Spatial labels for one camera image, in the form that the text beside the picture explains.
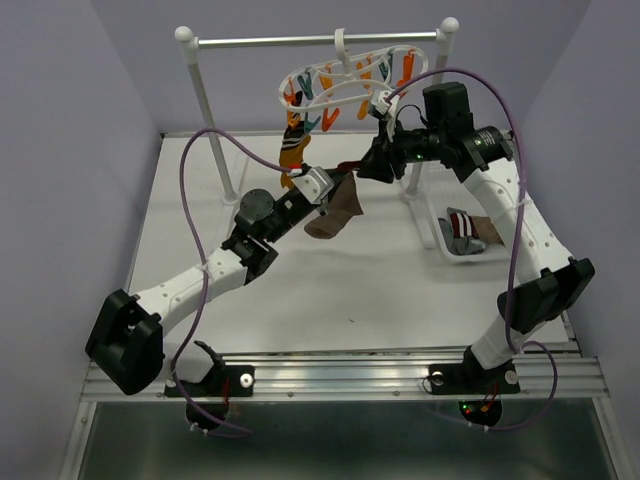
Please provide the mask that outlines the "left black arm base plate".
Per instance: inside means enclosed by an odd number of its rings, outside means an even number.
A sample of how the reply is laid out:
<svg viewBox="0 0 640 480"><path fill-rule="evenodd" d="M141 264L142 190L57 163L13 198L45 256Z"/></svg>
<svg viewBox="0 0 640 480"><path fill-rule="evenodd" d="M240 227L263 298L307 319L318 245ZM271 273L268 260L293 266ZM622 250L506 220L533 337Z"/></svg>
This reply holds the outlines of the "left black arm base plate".
<svg viewBox="0 0 640 480"><path fill-rule="evenodd" d="M183 390L194 398L248 398L253 395L255 368L248 364L226 364L177 370Z"/></svg>

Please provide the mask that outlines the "maroon white striped sock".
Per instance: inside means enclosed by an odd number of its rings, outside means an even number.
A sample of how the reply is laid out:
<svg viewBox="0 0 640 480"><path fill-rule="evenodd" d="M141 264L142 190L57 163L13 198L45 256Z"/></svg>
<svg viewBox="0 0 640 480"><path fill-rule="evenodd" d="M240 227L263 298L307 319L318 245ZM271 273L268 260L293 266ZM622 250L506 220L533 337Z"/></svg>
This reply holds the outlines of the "maroon white striped sock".
<svg viewBox="0 0 640 480"><path fill-rule="evenodd" d="M360 204L354 172L360 161L342 162L337 170L344 173L339 186L329 199L327 213L311 220L304 226L307 235L314 239L329 240L336 237L349 221L364 214Z"/></svg>

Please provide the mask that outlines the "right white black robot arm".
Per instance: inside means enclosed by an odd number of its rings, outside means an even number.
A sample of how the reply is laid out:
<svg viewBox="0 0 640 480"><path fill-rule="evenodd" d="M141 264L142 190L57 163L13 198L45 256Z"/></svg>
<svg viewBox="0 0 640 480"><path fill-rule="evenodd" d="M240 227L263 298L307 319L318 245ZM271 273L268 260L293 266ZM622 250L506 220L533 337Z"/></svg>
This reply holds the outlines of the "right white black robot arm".
<svg viewBox="0 0 640 480"><path fill-rule="evenodd" d="M423 127L406 130L397 119L397 99L375 91L369 112L379 133L362 159L361 178L389 183L410 163L438 161L476 199L510 250L506 291L497 317L466 348L458 364L434 364L427 376L435 395L519 390L513 356L544 324L571 307L595 275L592 262L577 259L557 239L523 185L513 151L495 127L478 128L466 87L441 83L423 91Z"/></svg>

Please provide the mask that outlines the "white round clip hanger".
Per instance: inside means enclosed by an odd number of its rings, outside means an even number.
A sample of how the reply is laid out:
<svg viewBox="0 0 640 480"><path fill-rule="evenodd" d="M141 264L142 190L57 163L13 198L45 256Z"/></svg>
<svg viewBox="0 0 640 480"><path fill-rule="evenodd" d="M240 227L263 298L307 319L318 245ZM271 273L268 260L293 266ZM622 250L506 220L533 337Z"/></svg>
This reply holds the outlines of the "white round clip hanger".
<svg viewBox="0 0 640 480"><path fill-rule="evenodd" d="M303 126L305 113L322 116L325 108L353 105L357 118L368 115L374 90L393 90L414 75L427 71L424 51L414 45L398 44L352 55L345 31L334 31L335 58L294 70L279 86L279 101L286 110L294 106Z"/></svg>

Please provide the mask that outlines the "yellow orange clothes peg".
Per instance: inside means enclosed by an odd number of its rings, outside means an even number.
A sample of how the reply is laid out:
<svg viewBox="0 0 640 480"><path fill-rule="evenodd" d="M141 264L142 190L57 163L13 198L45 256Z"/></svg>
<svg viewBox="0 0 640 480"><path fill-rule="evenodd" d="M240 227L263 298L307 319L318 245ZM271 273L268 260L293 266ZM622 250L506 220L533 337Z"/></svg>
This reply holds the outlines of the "yellow orange clothes peg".
<svg viewBox="0 0 640 480"><path fill-rule="evenodd" d="M321 130L326 133L328 132L334 123L337 121L341 114L341 109L339 107L336 108L325 108L322 113L321 119Z"/></svg>

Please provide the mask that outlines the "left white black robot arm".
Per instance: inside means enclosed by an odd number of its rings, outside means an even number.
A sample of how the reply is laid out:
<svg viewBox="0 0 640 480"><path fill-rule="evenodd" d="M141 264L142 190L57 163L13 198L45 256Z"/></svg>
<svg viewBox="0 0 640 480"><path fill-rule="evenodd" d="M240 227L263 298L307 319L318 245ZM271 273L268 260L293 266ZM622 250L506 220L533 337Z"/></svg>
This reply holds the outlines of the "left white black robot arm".
<svg viewBox="0 0 640 480"><path fill-rule="evenodd" d="M209 256L155 287L106 297L85 346L88 357L122 393L140 393L163 370L165 336L207 303L263 275L278 256L274 243L312 212L327 212L348 177L313 167L279 198L261 188L245 193L229 237Z"/></svg>

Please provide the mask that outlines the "mustard brown striped sock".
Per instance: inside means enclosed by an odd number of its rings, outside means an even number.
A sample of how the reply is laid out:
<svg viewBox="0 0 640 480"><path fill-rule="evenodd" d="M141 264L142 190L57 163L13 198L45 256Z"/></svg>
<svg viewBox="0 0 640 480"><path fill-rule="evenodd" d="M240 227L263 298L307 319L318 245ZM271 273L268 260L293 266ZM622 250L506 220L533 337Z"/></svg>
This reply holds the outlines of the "mustard brown striped sock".
<svg viewBox="0 0 640 480"><path fill-rule="evenodd" d="M295 127L287 126L281 142L279 165L293 168L301 164L300 145L303 140L303 126L299 122Z"/></svg>

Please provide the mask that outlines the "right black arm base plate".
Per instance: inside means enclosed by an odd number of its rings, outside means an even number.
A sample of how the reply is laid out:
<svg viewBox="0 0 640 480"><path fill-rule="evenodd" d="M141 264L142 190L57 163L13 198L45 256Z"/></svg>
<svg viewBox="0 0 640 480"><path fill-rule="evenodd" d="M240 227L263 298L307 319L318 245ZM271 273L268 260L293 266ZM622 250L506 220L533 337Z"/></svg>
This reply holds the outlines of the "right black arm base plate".
<svg viewBox="0 0 640 480"><path fill-rule="evenodd" d="M463 363L432 364L427 376L429 391L434 395L472 396L493 393L517 394L521 391L512 362L484 370Z"/></svg>

